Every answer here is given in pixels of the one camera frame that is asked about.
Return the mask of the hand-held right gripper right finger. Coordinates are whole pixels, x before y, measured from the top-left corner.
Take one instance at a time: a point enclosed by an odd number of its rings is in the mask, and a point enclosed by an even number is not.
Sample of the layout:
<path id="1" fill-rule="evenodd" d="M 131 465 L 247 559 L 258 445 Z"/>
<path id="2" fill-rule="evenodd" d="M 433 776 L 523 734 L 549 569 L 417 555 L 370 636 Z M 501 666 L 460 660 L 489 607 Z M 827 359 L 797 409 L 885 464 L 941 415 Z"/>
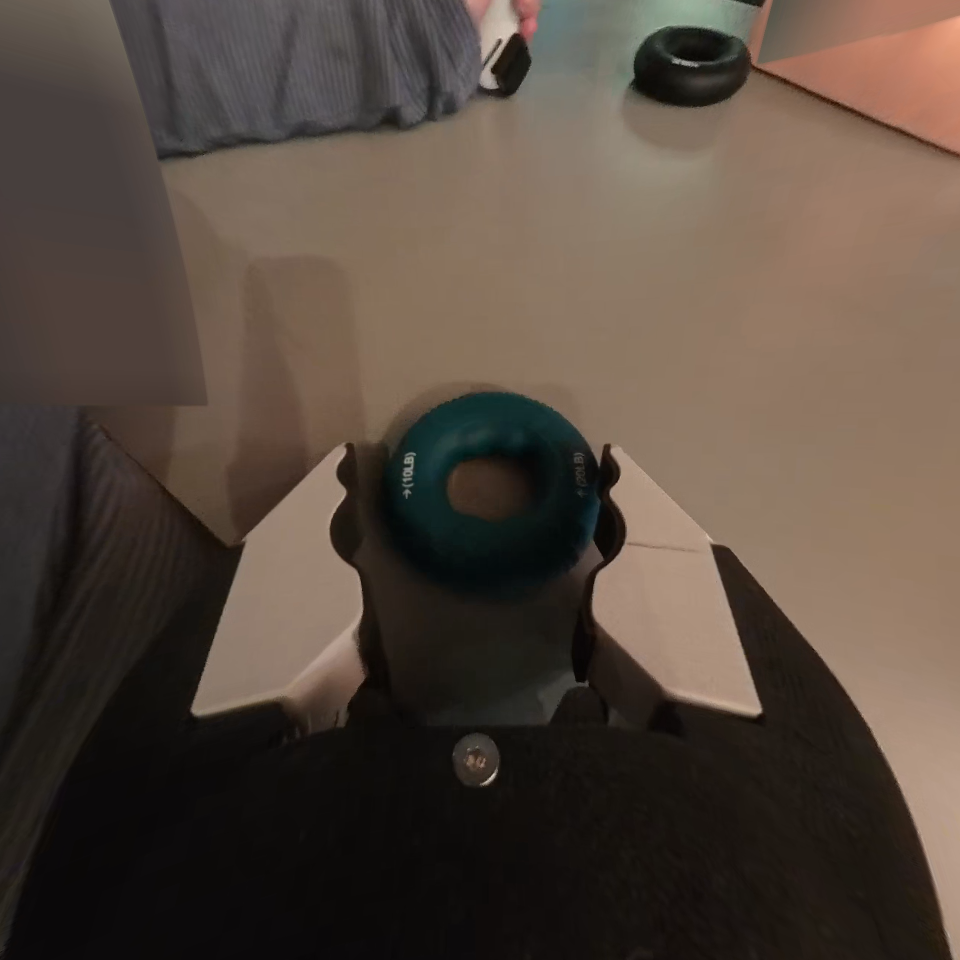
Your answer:
<path id="1" fill-rule="evenodd" d="M 579 682 L 626 725 L 689 707 L 763 714 L 706 531 L 624 448 L 604 447 L 594 544 L 573 640 Z"/>

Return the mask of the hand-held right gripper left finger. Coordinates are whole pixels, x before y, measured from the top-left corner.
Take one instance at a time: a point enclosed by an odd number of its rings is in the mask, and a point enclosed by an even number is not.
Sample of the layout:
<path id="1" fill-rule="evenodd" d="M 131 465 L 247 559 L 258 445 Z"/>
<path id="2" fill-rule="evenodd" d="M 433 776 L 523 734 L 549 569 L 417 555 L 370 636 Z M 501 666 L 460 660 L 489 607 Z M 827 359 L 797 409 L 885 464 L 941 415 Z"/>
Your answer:
<path id="1" fill-rule="evenodd" d="M 375 672 L 355 555 L 355 445 L 335 446 L 246 534 L 191 704 L 197 719 L 278 707 L 303 734 L 347 725 Z"/>

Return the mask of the person's striped grey clothing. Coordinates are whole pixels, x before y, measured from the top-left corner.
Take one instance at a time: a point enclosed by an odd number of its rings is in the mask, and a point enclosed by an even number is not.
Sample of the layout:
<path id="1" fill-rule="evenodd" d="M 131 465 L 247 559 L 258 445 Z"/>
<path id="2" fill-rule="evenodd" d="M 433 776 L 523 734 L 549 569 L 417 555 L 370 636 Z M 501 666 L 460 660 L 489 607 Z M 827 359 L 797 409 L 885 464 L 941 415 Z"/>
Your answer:
<path id="1" fill-rule="evenodd" d="M 481 42 L 460 1 L 113 1 L 161 160 L 458 112 Z"/>

